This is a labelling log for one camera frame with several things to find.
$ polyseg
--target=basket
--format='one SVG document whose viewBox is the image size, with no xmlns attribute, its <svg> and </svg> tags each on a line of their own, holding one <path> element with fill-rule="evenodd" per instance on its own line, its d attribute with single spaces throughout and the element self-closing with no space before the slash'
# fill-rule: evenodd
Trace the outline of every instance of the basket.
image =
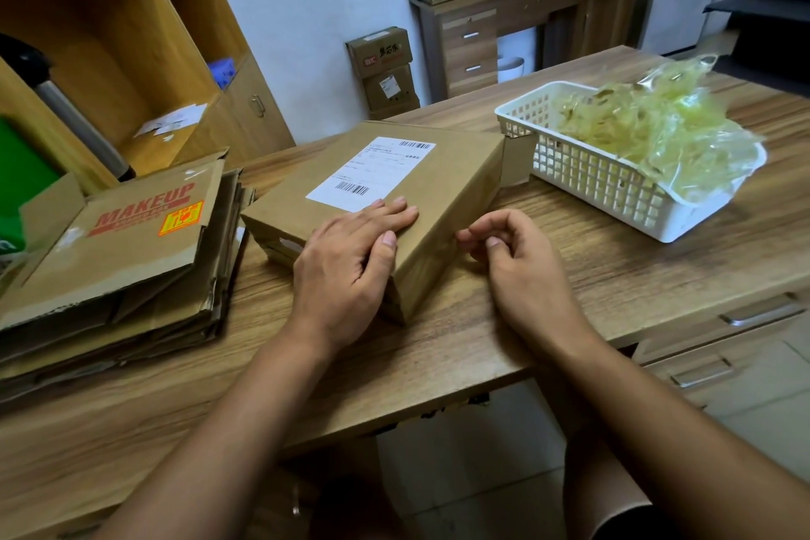
<svg viewBox="0 0 810 540">
<path fill-rule="evenodd" d="M 533 175 L 664 243 L 675 241 L 724 207 L 745 181 L 745 177 L 735 180 L 733 192 L 689 203 L 645 177 L 634 163 L 553 130 L 561 123 L 554 106 L 559 98 L 597 92 L 587 85 L 552 81 L 495 109 L 504 135 L 537 134 Z M 756 169 L 767 159 L 762 144 L 757 144 L 757 150 Z"/>
</svg>

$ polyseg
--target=orange and yellow sticker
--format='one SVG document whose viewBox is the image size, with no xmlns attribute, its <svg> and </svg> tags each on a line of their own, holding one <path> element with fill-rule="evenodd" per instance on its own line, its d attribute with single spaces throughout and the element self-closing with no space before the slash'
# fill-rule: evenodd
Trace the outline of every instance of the orange and yellow sticker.
<svg viewBox="0 0 810 540">
<path fill-rule="evenodd" d="M 158 235 L 163 236 L 175 230 L 193 225 L 200 219 L 200 214 L 203 213 L 203 203 L 205 203 L 205 201 L 198 201 L 193 205 L 187 205 L 186 207 L 178 209 L 176 212 L 167 214 Z"/>
</svg>

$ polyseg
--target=basket rim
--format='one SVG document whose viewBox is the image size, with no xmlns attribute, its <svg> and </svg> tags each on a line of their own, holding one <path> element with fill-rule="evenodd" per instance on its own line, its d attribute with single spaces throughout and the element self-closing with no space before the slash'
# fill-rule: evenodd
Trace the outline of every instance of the basket rim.
<svg viewBox="0 0 810 540">
<path fill-rule="evenodd" d="M 529 97 L 530 95 L 534 94 L 535 92 L 540 92 L 542 89 L 547 88 L 548 86 L 553 85 L 553 84 L 572 85 L 572 86 L 574 86 L 576 88 L 584 88 L 584 89 L 588 90 L 589 92 L 590 91 L 592 91 L 594 93 L 599 92 L 599 88 L 594 88 L 593 86 L 590 86 L 590 85 L 577 84 L 577 83 L 574 83 L 572 81 L 564 81 L 564 80 L 550 81 L 550 82 L 545 83 L 545 84 L 543 84 L 541 86 L 538 86 L 537 88 L 535 88 L 533 90 L 530 90 L 529 92 L 526 92 L 525 94 L 520 95 L 519 97 L 513 98 L 511 101 L 509 101 L 507 103 L 504 103 L 503 105 L 500 105 L 500 106 L 496 107 L 495 108 L 495 115 L 497 117 L 499 117 L 499 118 L 506 118 L 508 120 L 511 120 L 512 122 L 516 122 L 518 124 L 523 124 L 525 126 L 528 126 L 528 127 L 530 127 L 532 129 L 532 132 L 534 132 L 534 133 L 545 132 L 545 133 L 547 133 L 547 134 L 549 134 L 549 135 L 551 135 L 553 137 L 556 137 L 557 139 L 561 139 L 563 141 L 567 141 L 567 142 L 569 142 L 571 144 L 574 144 L 575 146 L 579 147 L 580 149 L 584 149 L 586 152 L 596 153 L 598 156 L 602 156 L 602 157 L 605 157 L 605 158 L 607 158 L 609 160 L 612 160 L 614 162 L 618 162 L 618 163 L 620 163 L 622 165 L 628 166 L 631 169 L 633 169 L 634 171 L 636 171 L 640 176 L 644 177 L 644 179 L 650 179 L 650 177 L 648 175 L 645 175 L 644 173 L 642 173 L 638 169 L 638 165 L 635 162 L 631 162 L 631 161 L 629 161 L 629 160 L 627 160 L 625 158 L 617 156 L 616 154 L 611 154 L 610 152 L 605 152 L 601 148 L 597 148 L 596 146 L 592 146 L 591 144 L 584 143 L 584 142 L 580 141 L 579 139 L 574 139 L 572 136 L 564 135 L 564 134 L 562 134 L 560 132 L 557 132 L 557 131 L 553 130 L 552 128 L 548 128 L 548 127 L 545 127 L 545 126 L 540 126 L 539 124 L 533 124 L 532 122 L 528 122 L 527 120 L 517 118 L 517 117 L 515 117 L 515 116 L 513 116 L 511 114 L 507 114 L 507 113 L 504 113 L 502 111 L 504 108 L 509 108 L 511 106 L 514 107 L 514 104 L 517 101 L 521 101 L 524 98 Z M 746 175 L 745 178 L 748 178 L 748 177 L 752 176 L 757 169 L 762 167 L 767 162 L 767 160 L 768 160 L 768 153 L 765 150 L 764 146 L 762 145 L 761 142 L 756 143 L 756 162 L 754 163 L 754 167 L 751 170 L 751 173 Z M 653 184 L 655 184 L 656 186 L 660 187 L 661 190 L 663 190 L 675 202 L 677 202 L 677 203 L 679 203 L 681 205 L 685 205 L 687 207 L 700 207 L 701 205 L 703 205 L 707 201 L 711 200 L 713 197 L 715 197 L 717 194 L 719 194 L 721 192 L 721 191 L 715 191 L 709 197 L 707 197 L 705 199 L 705 201 L 703 201 L 701 203 L 693 203 L 691 201 L 687 201 L 686 199 L 684 199 L 681 195 L 679 195 L 677 192 L 675 192 L 667 184 L 662 184 L 661 182 L 654 182 L 653 180 L 650 180 L 650 181 Z"/>
</svg>

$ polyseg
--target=clear plastic bag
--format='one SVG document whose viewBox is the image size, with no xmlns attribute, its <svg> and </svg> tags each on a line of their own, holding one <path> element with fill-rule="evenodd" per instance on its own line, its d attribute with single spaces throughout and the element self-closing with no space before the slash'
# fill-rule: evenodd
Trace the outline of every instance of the clear plastic bag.
<svg viewBox="0 0 810 540">
<path fill-rule="evenodd" d="M 635 163 L 689 203 L 729 192 L 756 168 L 762 137 L 726 118 L 700 83 L 716 55 L 662 64 L 636 84 L 607 84 L 590 97 L 556 103 L 557 128 L 574 139 Z"/>
</svg>

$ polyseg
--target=wooden desk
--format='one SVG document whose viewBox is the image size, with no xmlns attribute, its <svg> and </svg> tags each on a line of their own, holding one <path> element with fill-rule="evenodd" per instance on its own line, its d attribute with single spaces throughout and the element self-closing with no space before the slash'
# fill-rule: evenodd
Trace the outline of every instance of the wooden desk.
<svg viewBox="0 0 810 540">
<path fill-rule="evenodd" d="M 635 0 L 419 0 L 434 102 L 497 84 L 497 38 L 543 26 L 538 60 L 551 67 L 627 44 Z"/>
<path fill-rule="evenodd" d="M 396 119 L 498 132 L 495 107 L 532 88 L 632 81 L 660 60 L 619 47 Z M 658 243 L 536 178 L 496 199 L 548 232 L 587 315 L 616 346 L 810 283 L 810 102 L 722 75 L 710 87 L 731 117 L 767 138 L 769 161 L 730 206 L 676 242 Z M 246 182 L 266 192 L 332 140 L 256 161 Z M 0 417 L 0 538 L 120 504 L 278 330 L 291 300 L 290 274 L 251 241 L 219 343 L 81 381 Z M 287 453 L 519 381 L 532 366 L 497 319 L 481 270 L 459 259 L 415 324 L 380 323 L 339 355 L 290 430 Z"/>
</svg>

